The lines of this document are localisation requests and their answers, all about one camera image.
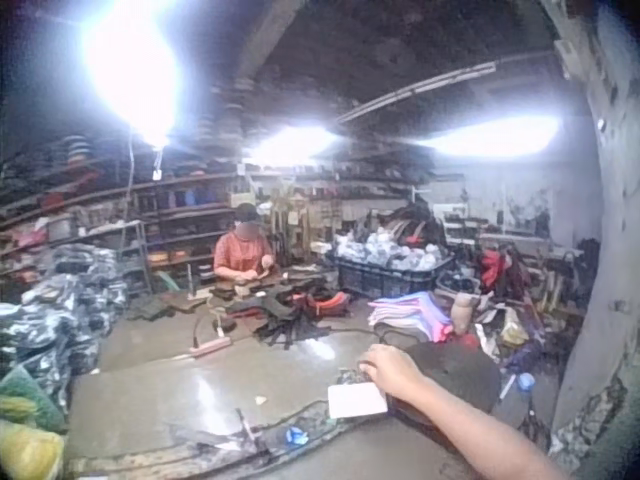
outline dark hair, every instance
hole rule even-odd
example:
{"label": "dark hair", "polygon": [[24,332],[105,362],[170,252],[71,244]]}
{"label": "dark hair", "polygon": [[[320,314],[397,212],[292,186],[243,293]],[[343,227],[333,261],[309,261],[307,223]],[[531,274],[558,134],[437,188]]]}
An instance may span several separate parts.
{"label": "dark hair", "polygon": [[241,203],[236,207],[236,221],[241,223],[246,222],[259,222],[260,215],[256,210],[255,205],[250,203]]}

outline ceiling light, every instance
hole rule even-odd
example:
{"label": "ceiling light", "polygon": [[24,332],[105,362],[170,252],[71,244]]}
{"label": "ceiling light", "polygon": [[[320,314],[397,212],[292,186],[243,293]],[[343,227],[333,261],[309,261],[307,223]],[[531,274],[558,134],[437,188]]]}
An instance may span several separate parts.
{"label": "ceiling light", "polygon": [[420,145],[447,155],[514,157],[543,150],[558,132],[560,121],[548,116],[512,117],[454,130]]}
{"label": "ceiling light", "polygon": [[322,127],[287,127],[250,152],[247,163],[273,167],[313,164],[338,137]]}
{"label": "ceiling light", "polygon": [[175,122],[178,71],[155,23],[158,10],[137,7],[116,1],[86,28],[84,58],[100,97],[146,142],[161,148]]}

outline ceiling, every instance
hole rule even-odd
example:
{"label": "ceiling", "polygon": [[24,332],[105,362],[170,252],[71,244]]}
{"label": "ceiling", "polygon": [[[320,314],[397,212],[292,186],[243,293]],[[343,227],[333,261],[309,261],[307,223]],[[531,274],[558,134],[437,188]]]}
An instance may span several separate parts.
{"label": "ceiling", "polygon": [[[95,2],[32,1],[8,13],[5,153],[117,125],[96,98],[78,48],[78,25],[98,13]],[[228,92],[250,59],[255,88],[243,96],[248,132],[291,119],[330,124],[363,102],[435,75],[551,52],[554,40],[535,0],[175,0],[161,23],[184,79],[181,126],[203,113],[220,114],[229,97],[214,92]],[[553,55],[509,62],[490,77],[396,103],[341,131],[363,140],[423,135],[495,115],[505,105],[573,112],[575,106],[562,105],[570,96],[557,94],[561,79]]]}

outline concrete wall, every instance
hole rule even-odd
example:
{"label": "concrete wall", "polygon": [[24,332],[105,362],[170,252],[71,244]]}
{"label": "concrete wall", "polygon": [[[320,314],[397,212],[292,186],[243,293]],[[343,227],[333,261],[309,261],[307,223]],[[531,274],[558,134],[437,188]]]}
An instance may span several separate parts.
{"label": "concrete wall", "polygon": [[600,8],[595,24],[568,20],[541,0],[560,35],[571,42],[598,135],[604,215],[598,277],[556,407],[554,430],[567,425],[602,392],[636,349],[640,301],[640,54],[620,17]]}
{"label": "concrete wall", "polygon": [[516,224],[512,206],[521,209],[521,219],[548,209],[551,238],[558,245],[573,247],[583,238],[601,237],[602,184],[595,151],[579,161],[541,158],[521,164],[512,159],[440,166],[436,172],[461,178],[426,186],[429,192],[423,196],[430,203],[459,203],[464,189],[473,216],[495,222],[506,201],[505,222],[511,226]]}

